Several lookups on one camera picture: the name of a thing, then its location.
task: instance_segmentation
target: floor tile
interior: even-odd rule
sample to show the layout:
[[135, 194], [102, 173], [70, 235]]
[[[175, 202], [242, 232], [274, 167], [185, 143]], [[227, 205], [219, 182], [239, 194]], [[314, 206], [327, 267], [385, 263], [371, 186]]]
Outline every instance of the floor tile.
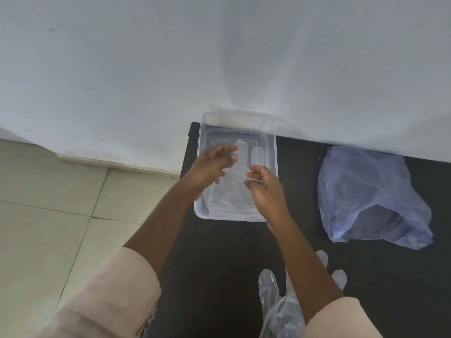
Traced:
[[58, 308], [86, 282], [103, 261], [122, 247], [138, 228], [138, 224], [91, 219]]
[[94, 209], [94, 217], [142, 224], [178, 180], [111, 169]]
[[0, 202], [0, 337], [25, 337], [55, 311], [89, 217]]
[[68, 163], [36, 145], [0, 140], [0, 200], [91, 215], [105, 167]]

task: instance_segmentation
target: clear plastic container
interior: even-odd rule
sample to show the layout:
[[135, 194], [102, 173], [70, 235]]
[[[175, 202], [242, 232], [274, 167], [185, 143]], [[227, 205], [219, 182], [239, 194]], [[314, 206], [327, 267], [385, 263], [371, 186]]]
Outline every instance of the clear plastic container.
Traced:
[[264, 165], [278, 176], [275, 117], [263, 113], [218, 110], [202, 117], [198, 156], [215, 145], [237, 145], [238, 161], [224, 169], [225, 176], [205, 189], [194, 203], [197, 216], [205, 219], [264, 222], [251, 192], [245, 187], [252, 164]]

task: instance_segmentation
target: plastic glove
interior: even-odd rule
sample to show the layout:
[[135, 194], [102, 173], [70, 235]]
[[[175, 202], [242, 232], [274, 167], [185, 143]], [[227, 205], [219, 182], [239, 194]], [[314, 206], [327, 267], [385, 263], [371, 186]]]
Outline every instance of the plastic glove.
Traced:
[[[327, 267], [328, 256], [323, 250], [316, 252], [324, 267]], [[262, 302], [263, 327], [260, 338], [293, 338], [298, 337], [305, 328], [305, 320], [296, 297], [293, 284], [285, 270], [286, 295], [279, 295], [274, 274], [265, 269], [258, 278], [258, 292]], [[348, 280], [346, 273], [338, 269], [332, 274], [337, 286], [343, 290]]]

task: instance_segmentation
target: black table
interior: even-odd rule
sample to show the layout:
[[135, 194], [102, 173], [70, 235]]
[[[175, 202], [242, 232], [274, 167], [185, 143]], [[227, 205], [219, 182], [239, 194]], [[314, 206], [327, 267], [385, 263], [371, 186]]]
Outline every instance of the black table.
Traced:
[[[189, 131], [182, 176], [196, 159]], [[445, 337], [451, 329], [451, 164], [406, 157], [412, 186], [432, 209], [435, 243], [410, 250], [385, 241], [332, 243], [321, 224], [317, 179], [328, 144], [277, 137], [280, 181], [290, 213], [315, 250], [343, 269], [347, 296], [360, 300], [382, 336]], [[148, 337], [258, 337], [258, 276], [271, 269], [285, 294], [285, 266], [264, 223], [198, 218], [190, 208], [161, 276]]]

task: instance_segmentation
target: baseboard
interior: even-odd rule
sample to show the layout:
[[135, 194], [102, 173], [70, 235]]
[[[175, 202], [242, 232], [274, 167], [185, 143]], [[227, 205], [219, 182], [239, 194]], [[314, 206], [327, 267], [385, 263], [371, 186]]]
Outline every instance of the baseboard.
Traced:
[[123, 169], [126, 171], [163, 175], [163, 176], [172, 177], [172, 178], [180, 178], [180, 171], [168, 171], [168, 170], [164, 170], [164, 169], [146, 168], [146, 167], [141, 167], [141, 166], [119, 164], [119, 163], [112, 162], [112, 161], [79, 158], [79, 157], [68, 156], [68, 155], [63, 155], [63, 154], [58, 154], [57, 156], [59, 158], [63, 159], [64, 161], [74, 162], [77, 164], [87, 164], [87, 165], [108, 167], [110, 169]]

